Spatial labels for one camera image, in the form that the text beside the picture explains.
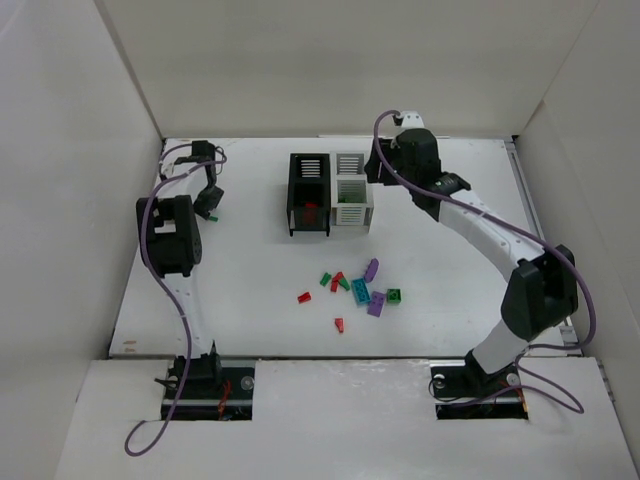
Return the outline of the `red lego brick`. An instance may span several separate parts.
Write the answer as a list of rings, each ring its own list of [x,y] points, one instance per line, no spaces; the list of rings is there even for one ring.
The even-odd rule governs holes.
[[[305,292],[305,293],[301,294],[301,295],[298,297],[298,302],[299,302],[300,304],[302,304],[302,303],[306,303],[306,302],[310,301],[310,300],[311,300],[311,298],[312,298],[311,294],[310,294],[309,292]]]

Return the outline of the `green lego square brick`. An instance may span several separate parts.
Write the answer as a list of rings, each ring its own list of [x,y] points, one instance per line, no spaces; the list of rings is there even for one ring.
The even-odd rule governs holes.
[[[388,289],[386,292],[386,301],[393,305],[400,304],[402,301],[401,290],[398,288]]]

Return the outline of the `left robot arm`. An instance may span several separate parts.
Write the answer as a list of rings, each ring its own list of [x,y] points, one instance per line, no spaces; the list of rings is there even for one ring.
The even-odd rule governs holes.
[[[160,183],[136,202],[143,264],[174,304],[177,341],[184,352],[175,357],[169,376],[183,388],[218,388],[222,367],[211,329],[206,326],[195,269],[203,257],[198,221],[212,217],[224,191],[217,167],[224,151],[206,140],[190,144],[190,153],[160,170]]]

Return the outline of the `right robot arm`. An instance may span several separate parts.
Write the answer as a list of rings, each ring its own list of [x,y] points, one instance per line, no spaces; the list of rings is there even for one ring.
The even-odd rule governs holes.
[[[469,387],[484,387],[577,310],[572,252],[548,246],[492,213],[469,182],[442,169],[429,130],[410,128],[392,140],[375,139],[365,172],[370,183],[405,186],[419,209],[467,240],[507,283],[498,323],[465,356],[460,375]]]

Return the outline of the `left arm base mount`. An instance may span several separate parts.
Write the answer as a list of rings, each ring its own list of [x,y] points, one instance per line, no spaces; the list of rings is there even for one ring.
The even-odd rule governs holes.
[[[190,364],[184,388],[171,416],[176,421],[250,421],[255,362],[204,359]]]

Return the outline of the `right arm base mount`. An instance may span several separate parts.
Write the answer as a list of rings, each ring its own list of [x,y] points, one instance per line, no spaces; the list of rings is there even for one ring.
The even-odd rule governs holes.
[[[438,420],[527,420],[529,418],[515,366],[476,382],[464,365],[430,368],[428,389]]]

